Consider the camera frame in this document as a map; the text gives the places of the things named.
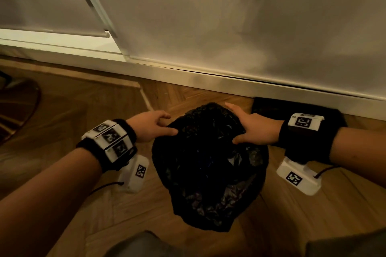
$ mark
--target wristband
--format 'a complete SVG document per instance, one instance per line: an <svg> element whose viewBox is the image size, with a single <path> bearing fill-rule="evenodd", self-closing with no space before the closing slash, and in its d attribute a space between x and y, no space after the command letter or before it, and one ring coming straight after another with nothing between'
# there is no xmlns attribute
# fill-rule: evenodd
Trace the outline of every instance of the wristband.
<svg viewBox="0 0 386 257"><path fill-rule="evenodd" d="M91 152L99 161L102 172L119 171L136 154L137 140L133 128L123 119L107 120L82 136L76 147Z"/></svg>
<svg viewBox="0 0 386 257"><path fill-rule="evenodd" d="M340 127L323 116L295 113L284 121L279 144L286 149L285 156L299 164L309 161L331 164L331 147Z"/></svg>

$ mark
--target hand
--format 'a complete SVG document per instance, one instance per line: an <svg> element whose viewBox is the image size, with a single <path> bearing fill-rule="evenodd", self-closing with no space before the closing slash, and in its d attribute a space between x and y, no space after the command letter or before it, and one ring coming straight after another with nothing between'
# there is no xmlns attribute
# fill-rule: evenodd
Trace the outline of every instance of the hand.
<svg viewBox="0 0 386 257"><path fill-rule="evenodd" d="M283 121L264 117L259 114L245 113L239 106L225 103L240 119L246 132L233 138L234 144L254 143L257 145L273 144L279 141L279 133Z"/></svg>
<svg viewBox="0 0 386 257"><path fill-rule="evenodd" d="M177 135L177 129L165 127L167 124L160 120L161 118L170 119L170 117L170 114L165 111L149 111L135 115L126 122L135 131L138 142L149 142L158 136Z"/></svg>

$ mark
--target white wall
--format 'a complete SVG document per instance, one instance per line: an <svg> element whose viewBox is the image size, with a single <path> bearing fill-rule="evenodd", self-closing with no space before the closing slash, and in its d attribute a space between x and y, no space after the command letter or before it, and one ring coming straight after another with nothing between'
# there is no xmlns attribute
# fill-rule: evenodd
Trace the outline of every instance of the white wall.
<svg viewBox="0 0 386 257"><path fill-rule="evenodd" d="M86 0L0 0L0 28L106 36Z"/></svg>
<svg viewBox="0 0 386 257"><path fill-rule="evenodd" d="M386 97L386 0L100 1L125 54Z"/></svg>

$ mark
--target baseboard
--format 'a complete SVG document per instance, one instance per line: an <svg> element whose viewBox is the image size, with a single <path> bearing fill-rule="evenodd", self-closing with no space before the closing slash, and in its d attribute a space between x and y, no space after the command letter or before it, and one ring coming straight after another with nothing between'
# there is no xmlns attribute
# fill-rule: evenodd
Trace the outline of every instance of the baseboard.
<svg viewBox="0 0 386 257"><path fill-rule="evenodd" d="M0 54L106 71L246 97L266 97L337 108L342 113L386 120L386 101L301 89L154 65L0 46Z"/></svg>

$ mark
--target left hand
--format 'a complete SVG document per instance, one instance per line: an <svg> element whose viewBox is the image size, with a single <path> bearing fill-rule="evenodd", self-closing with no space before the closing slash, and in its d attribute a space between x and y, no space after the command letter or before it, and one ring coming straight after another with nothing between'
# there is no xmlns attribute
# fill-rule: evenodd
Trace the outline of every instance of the left hand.
<svg viewBox="0 0 386 257"><path fill-rule="evenodd" d="M149 111L135 115L126 122L135 131L138 142L149 142L158 136L177 135L178 130L166 127L161 118L170 119L171 115L165 111Z"/></svg>

